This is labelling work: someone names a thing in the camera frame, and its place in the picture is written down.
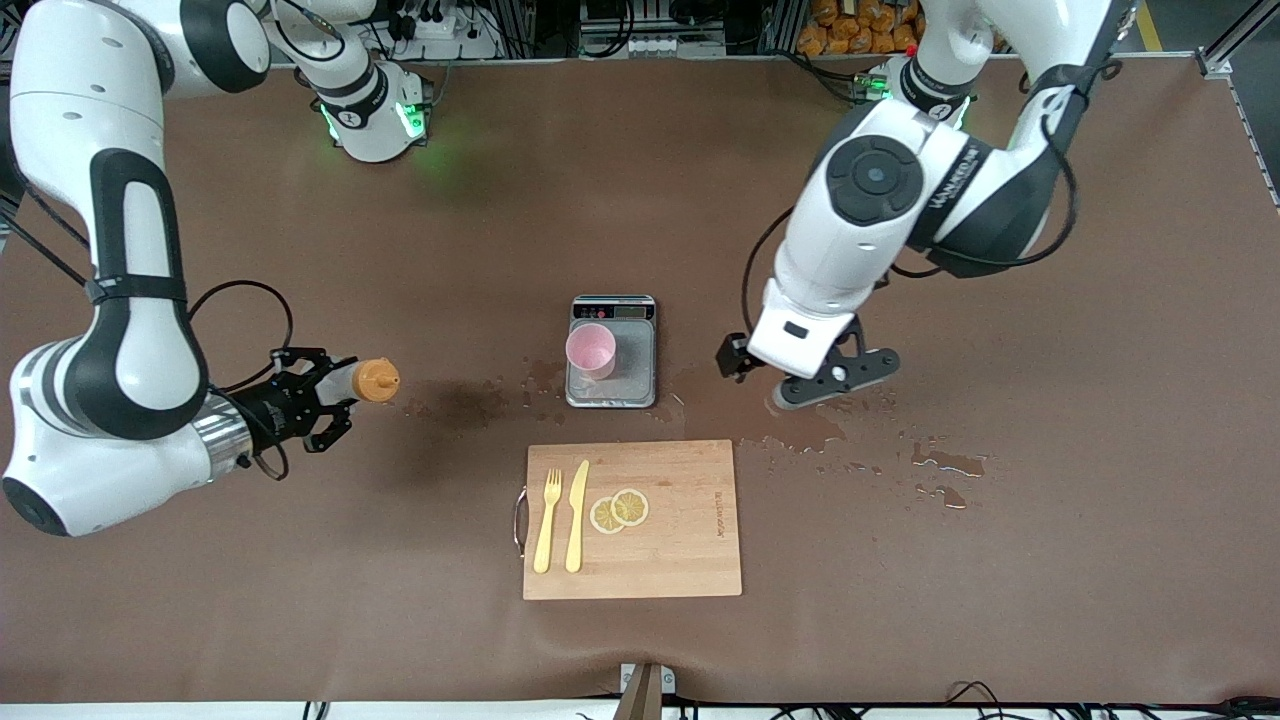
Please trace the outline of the clear sauce bottle orange cap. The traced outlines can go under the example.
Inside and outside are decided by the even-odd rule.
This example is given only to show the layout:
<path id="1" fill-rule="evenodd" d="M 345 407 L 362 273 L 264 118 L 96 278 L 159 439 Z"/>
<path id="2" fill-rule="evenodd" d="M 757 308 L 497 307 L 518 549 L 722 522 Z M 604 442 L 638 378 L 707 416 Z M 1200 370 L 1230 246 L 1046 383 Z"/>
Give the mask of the clear sauce bottle orange cap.
<path id="1" fill-rule="evenodd" d="M 340 366 L 320 379 L 316 395 L 323 406 L 337 406 L 346 401 L 388 404 L 398 392 L 399 382 L 399 372 L 387 357 L 344 357 Z"/>

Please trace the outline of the pink plastic cup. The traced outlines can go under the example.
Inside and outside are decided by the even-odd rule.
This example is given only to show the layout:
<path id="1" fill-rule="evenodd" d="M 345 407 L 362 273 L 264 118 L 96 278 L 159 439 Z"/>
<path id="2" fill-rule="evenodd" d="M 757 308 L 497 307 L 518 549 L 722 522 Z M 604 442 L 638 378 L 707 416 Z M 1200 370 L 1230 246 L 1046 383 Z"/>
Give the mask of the pink plastic cup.
<path id="1" fill-rule="evenodd" d="M 595 322 L 576 325 L 564 342 L 572 370 L 589 380 L 603 380 L 614 372 L 617 338 L 609 327 Z"/>

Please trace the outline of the silver digital kitchen scale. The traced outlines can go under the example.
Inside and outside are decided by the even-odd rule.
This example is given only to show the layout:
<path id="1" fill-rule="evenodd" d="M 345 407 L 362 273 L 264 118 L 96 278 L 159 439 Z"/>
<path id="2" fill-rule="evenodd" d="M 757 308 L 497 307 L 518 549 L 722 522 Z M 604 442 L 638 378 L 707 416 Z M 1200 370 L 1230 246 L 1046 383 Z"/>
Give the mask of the silver digital kitchen scale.
<path id="1" fill-rule="evenodd" d="M 564 398 L 572 407 L 644 409 L 657 401 L 657 301 L 650 295 L 580 295 L 571 302 L 570 332 L 595 322 L 617 338 L 614 372 L 589 380 L 566 360 Z"/>

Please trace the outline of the wooden cutting board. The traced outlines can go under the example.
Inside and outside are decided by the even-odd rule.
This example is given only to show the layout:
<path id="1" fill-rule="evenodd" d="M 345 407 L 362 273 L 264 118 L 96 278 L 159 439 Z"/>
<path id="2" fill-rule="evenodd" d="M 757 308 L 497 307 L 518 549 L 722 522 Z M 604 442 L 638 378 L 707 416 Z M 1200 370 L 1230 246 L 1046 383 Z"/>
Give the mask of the wooden cutting board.
<path id="1" fill-rule="evenodd" d="M 564 569 L 570 487 L 590 461 L 582 569 Z M 563 471 L 550 569 L 532 570 L 547 473 Z M 591 506 L 621 489 L 641 491 L 650 512 L 613 536 L 595 530 Z M 524 597 L 530 601 L 728 597 L 742 592 L 733 446 L 727 439 L 534 445 L 527 450 Z"/>

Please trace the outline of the yellow plastic knife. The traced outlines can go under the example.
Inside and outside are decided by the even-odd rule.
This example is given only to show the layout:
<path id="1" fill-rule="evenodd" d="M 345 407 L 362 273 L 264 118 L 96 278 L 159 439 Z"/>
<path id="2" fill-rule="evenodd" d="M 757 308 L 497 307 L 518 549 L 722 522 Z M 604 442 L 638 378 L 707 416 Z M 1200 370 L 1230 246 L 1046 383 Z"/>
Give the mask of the yellow plastic knife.
<path id="1" fill-rule="evenodd" d="M 580 573 L 582 569 L 582 524 L 589 471 L 590 461 L 582 460 L 570 487 L 572 520 L 570 524 L 568 547 L 564 556 L 564 569 L 572 574 Z"/>

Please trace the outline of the yellow plastic fork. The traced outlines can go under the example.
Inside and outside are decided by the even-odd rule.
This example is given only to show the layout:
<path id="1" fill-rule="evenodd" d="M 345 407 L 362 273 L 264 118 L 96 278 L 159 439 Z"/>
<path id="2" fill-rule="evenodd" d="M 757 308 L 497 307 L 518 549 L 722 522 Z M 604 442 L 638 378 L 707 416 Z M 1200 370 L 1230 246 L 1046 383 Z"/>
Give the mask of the yellow plastic fork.
<path id="1" fill-rule="evenodd" d="M 547 473 L 545 483 L 543 486 L 541 524 L 538 532 L 538 542 L 532 561 L 532 570 L 539 575 L 547 574 L 550 569 L 556 506 L 561 500 L 562 489 L 563 471 L 558 468 L 553 468 Z"/>

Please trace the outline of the metal table clamp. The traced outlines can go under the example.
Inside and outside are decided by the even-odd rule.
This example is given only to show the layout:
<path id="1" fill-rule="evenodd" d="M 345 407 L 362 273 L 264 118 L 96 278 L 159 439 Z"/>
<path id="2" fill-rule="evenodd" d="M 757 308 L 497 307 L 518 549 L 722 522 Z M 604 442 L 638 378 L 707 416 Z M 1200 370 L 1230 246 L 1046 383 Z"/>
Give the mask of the metal table clamp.
<path id="1" fill-rule="evenodd" d="M 621 667 L 622 696 L 613 720 L 663 720 L 664 698 L 675 693 L 675 671 L 659 664 Z"/>

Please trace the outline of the orange snack bags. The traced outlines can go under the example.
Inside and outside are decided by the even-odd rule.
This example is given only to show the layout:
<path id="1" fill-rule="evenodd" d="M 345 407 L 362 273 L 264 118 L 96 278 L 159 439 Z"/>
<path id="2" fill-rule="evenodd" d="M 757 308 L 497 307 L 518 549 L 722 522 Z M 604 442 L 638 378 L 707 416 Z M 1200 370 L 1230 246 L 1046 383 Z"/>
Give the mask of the orange snack bags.
<path id="1" fill-rule="evenodd" d="M 920 0 L 808 0 L 795 53 L 913 54 L 925 26 Z"/>

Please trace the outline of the white power strip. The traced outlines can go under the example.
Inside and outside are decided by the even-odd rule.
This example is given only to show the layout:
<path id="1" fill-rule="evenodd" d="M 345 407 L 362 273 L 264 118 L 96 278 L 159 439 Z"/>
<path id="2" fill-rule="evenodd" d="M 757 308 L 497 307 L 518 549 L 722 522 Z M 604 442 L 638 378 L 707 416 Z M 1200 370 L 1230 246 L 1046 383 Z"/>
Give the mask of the white power strip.
<path id="1" fill-rule="evenodd" d="M 474 0 L 390 0 L 392 58 L 402 61 L 509 56 L 495 17 Z"/>

